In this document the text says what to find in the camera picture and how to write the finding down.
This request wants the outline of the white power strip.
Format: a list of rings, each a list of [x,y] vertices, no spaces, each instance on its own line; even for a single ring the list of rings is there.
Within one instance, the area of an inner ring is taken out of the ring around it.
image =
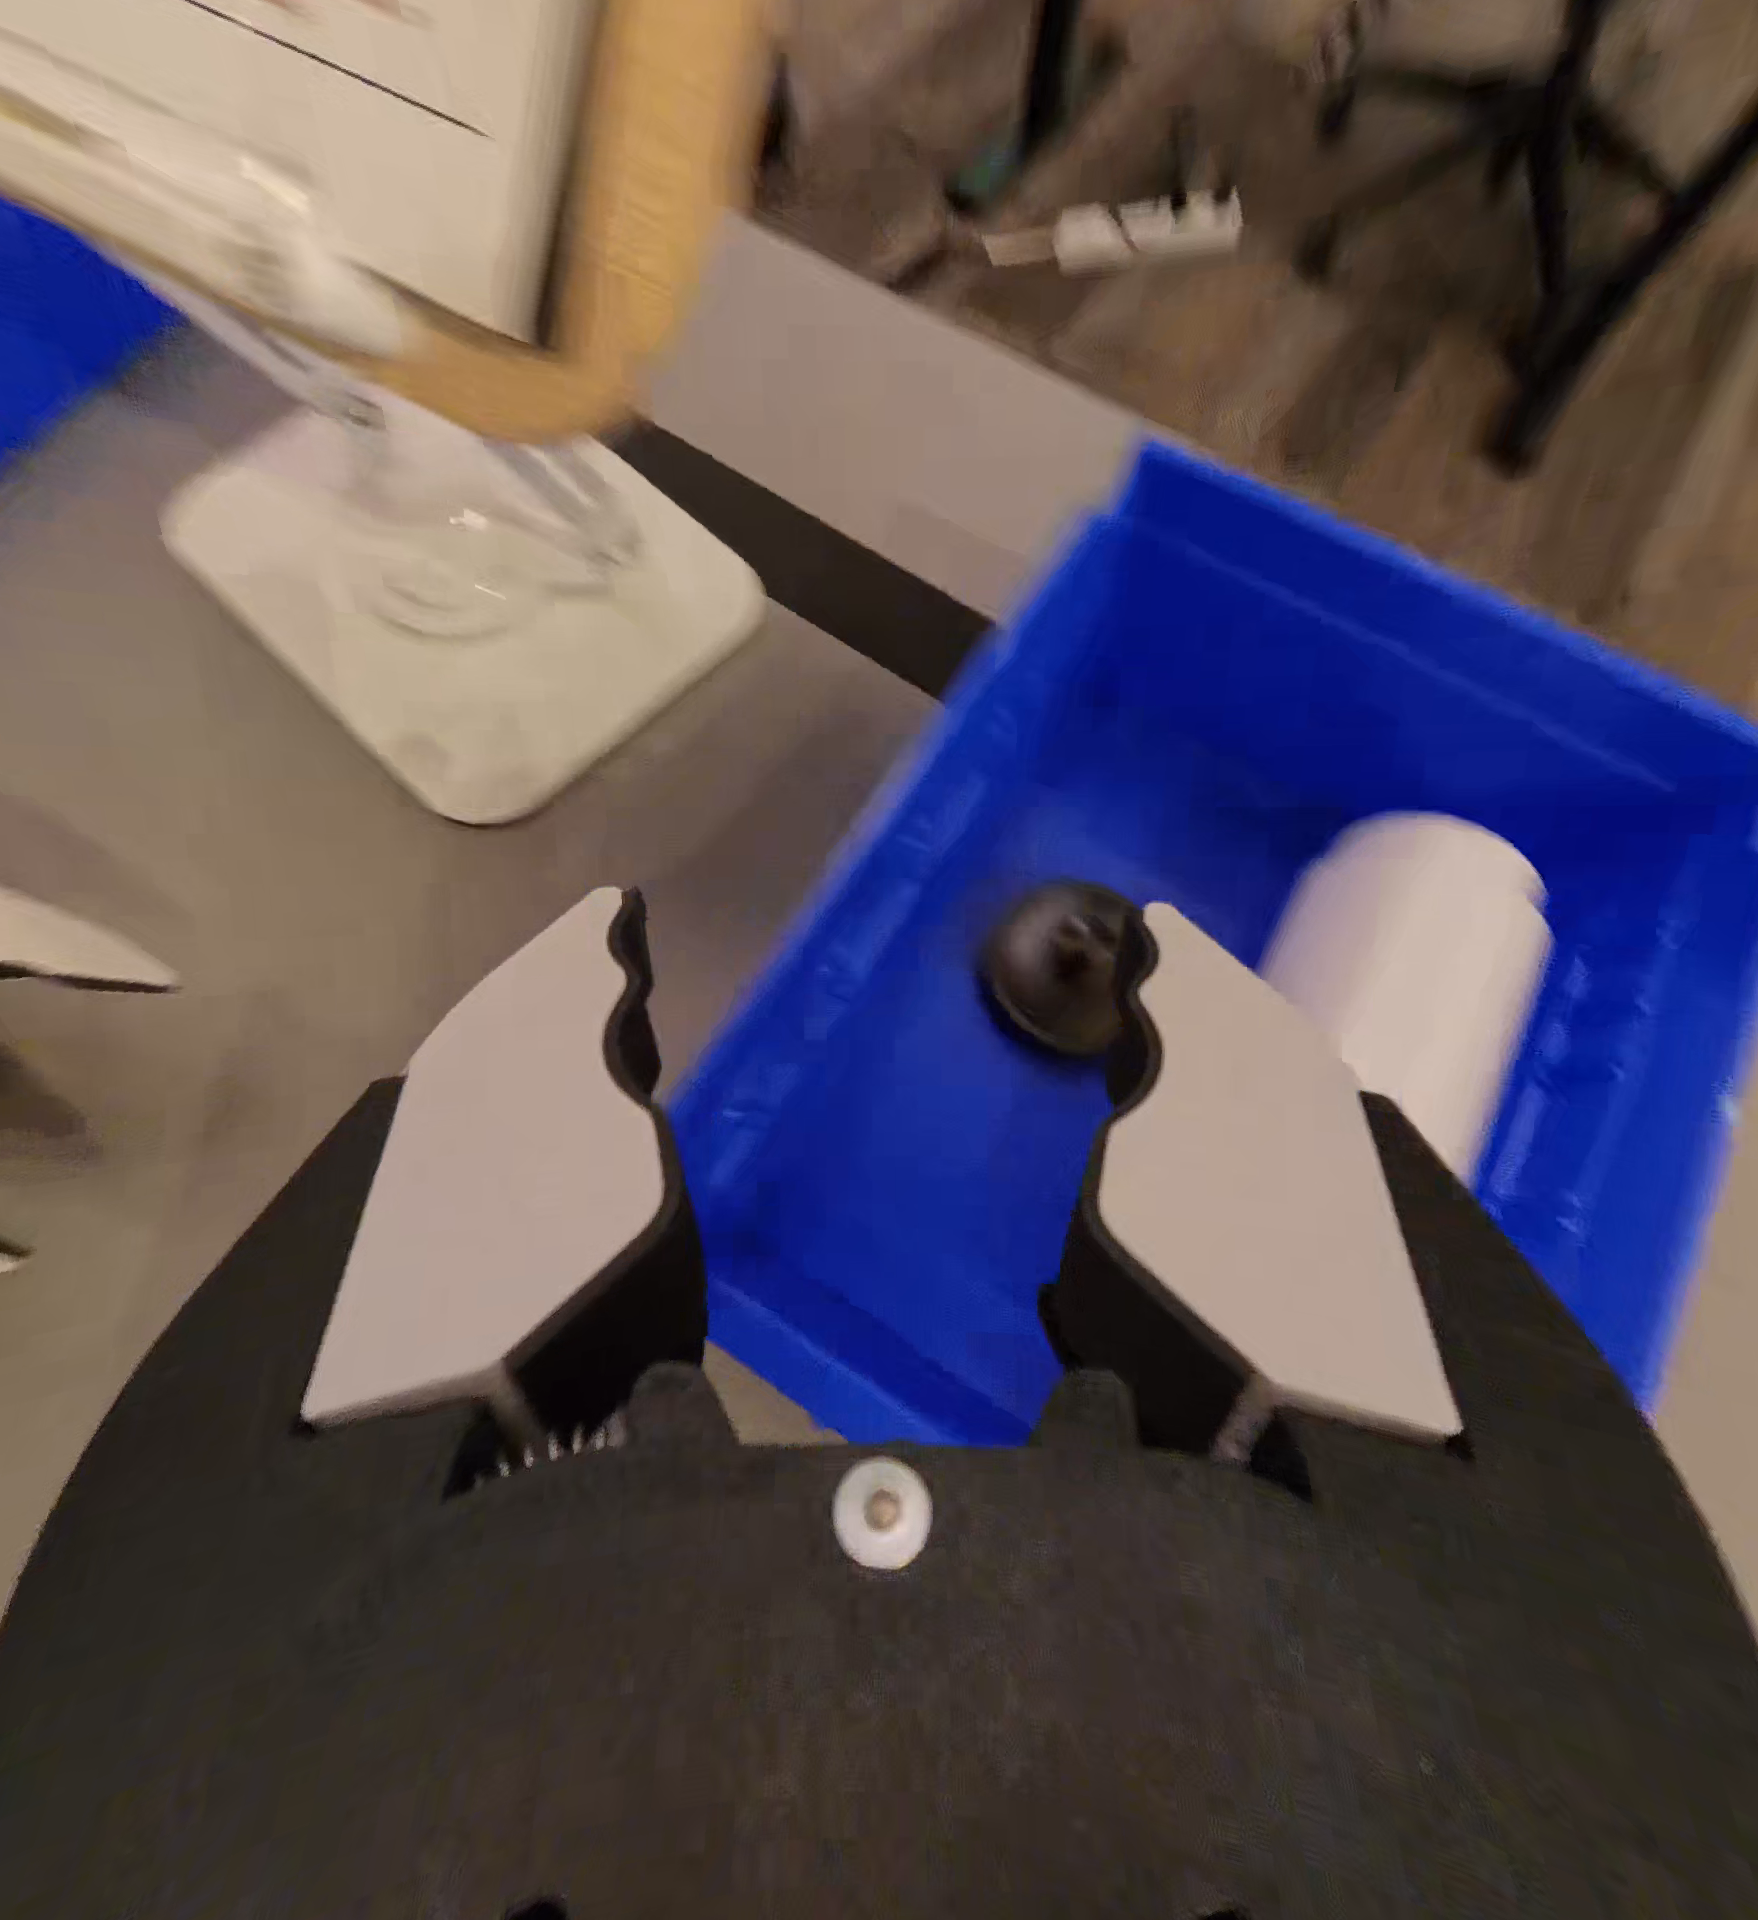
[[[1111,276],[1142,264],[1191,264],[1239,250],[1246,206],[1239,190],[1074,205],[1046,228],[987,230],[993,270],[1056,267],[1068,279]]]

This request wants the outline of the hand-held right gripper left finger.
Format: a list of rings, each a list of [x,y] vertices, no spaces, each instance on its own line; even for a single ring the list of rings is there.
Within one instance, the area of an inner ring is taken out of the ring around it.
[[[644,890],[598,886],[413,1050],[302,1394],[308,1427],[475,1410],[594,1443],[708,1288],[661,1107]]]

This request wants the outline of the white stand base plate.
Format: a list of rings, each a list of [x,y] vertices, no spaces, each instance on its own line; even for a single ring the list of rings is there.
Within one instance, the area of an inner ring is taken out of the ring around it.
[[[460,456],[487,440],[401,400],[302,406],[183,482],[173,560],[419,805],[506,827],[552,803],[733,658],[767,596],[747,560],[595,437],[646,556],[604,596],[567,596],[495,640],[415,640],[343,606],[339,510],[358,450]]]

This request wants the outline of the printed paper sheet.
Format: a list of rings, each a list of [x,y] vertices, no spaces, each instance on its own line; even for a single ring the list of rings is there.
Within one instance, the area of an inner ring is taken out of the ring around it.
[[[598,12],[0,2],[0,196],[335,347],[532,347]]]

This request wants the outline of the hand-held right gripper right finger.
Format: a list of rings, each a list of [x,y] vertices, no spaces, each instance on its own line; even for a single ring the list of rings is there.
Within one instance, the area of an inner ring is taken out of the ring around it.
[[[1256,972],[1175,905],[1116,960],[1110,1111],[1046,1329],[1153,1450],[1252,1462],[1297,1416],[1445,1449],[1465,1416],[1365,1096]]]

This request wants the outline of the black slanted stand leg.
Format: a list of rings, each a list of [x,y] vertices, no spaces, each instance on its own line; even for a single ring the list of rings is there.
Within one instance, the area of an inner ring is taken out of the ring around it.
[[[1535,128],[1538,136],[1528,147],[1538,302],[1513,353],[1513,391],[1486,437],[1491,468],[1507,477],[1520,477],[1538,465],[1541,446],[1599,348],[1758,162],[1758,90],[1750,108],[1680,178],[1669,178],[1645,147],[1634,144],[1600,113],[1583,80],[1600,13],[1603,2],[1569,5],[1562,59],[1544,83],[1549,105]],[[1586,136],[1586,147],[1600,166],[1617,173],[1634,173],[1640,190],[1658,205],[1645,230],[1581,293],[1565,280],[1572,255],[1562,185],[1565,147],[1575,136]]]

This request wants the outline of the white bottle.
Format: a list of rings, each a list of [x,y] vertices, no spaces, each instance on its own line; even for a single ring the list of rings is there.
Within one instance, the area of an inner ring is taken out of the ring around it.
[[[1256,972],[1470,1185],[1554,956],[1544,905],[1504,836],[1385,812],[1304,867]]]

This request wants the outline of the clear round stand foot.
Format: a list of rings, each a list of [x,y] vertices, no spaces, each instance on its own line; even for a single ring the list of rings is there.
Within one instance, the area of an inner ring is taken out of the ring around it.
[[[343,606],[415,640],[495,640],[567,596],[604,596],[646,556],[588,443],[358,450],[339,510]]]

